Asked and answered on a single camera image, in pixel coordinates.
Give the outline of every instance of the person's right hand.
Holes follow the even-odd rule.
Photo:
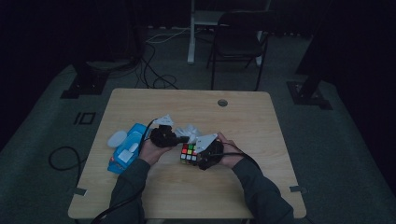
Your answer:
[[[233,140],[228,140],[222,133],[218,133],[218,139],[224,145],[223,153],[241,153],[241,151],[237,149]],[[239,155],[223,156],[219,164],[225,165],[232,169],[243,158],[243,156]]]

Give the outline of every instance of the hand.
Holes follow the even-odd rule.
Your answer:
[[[150,166],[154,165],[161,157],[161,155],[173,147],[157,147],[151,140],[147,140],[143,143],[140,150],[139,159],[146,161]]]
[[[233,140],[228,140],[222,133],[218,133],[218,139],[224,145],[224,149],[223,149],[224,153],[241,152],[236,148],[236,144],[233,142]],[[243,156],[238,156],[238,155],[223,156],[219,164],[225,165],[232,169],[243,158],[244,158]]]

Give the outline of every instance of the person's left hand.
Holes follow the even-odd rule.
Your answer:
[[[157,147],[151,140],[147,140],[143,143],[140,149],[139,159],[146,161],[150,166],[154,165],[161,157],[161,155],[173,147]]]

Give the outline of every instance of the gray carpet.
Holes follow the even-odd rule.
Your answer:
[[[150,31],[150,35],[179,30]],[[201,32],[200,38],[211,35]],[[286,81],[304,81],[294,74],[309,39],[284,36],[270,40],[259,91],[271,94],[290,158],[303,194],[307,218],[297,223],[396,223],[396,199],[379,173],[359,131],[329,83],[319,89],[333,110],[295,105]],[[175,85],[185,90],[208,90],[210,70],[205,69],[210,44],[197,40],[195,64],[187,64],[189,39],[178,35],[155,47],[150,65],[159,75],[172,75]],[[145,59],[153,49],[146,48]],[[93,63],[105,69],[114,63]],[[254,88],[256,66],[219,65],[215,89],[250,91]],[[74,223],[68,217],[78,169],[56,171],[49,166],[49,154],[58,147],[74,147],[81,158],[88,156],[110,93],[115,88],[146,88],[138,81],[141,70],[114,72],[102,95],[60,99],[75,72],[66,67],[48,86],[35,108],[0,154],[0,223]],[[147,71],[148,83],[155,76]],[[91,125],[75,124],[78,113],[96,113]],[[76,163],[72,151],[56,154],[60,167]],[[165,223],[192,223],[166,220]]]

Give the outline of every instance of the wooden table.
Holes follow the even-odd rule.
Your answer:
[[[219,106],[220,99],[228,105]],[[268,93],[116,89],[78,183],[87,193],[74,196],[70,217],[93,218],[108,208],[118,176],[106,169],[114,151],[106,145],[107,139],[137,122],[147,125],[166,114],[174,121],[174,129],[192,124],[203,134],[222,132],[234,140],[279,187],[294,208],[294,216],[305,216],[301,193],[290,192],[290,186],[298,183]],[[146,218],[252,217],[232,170],[216,165],[202,171],[182,164],[180,150],[181,145],[175,147],[151,167],[142,196]]]

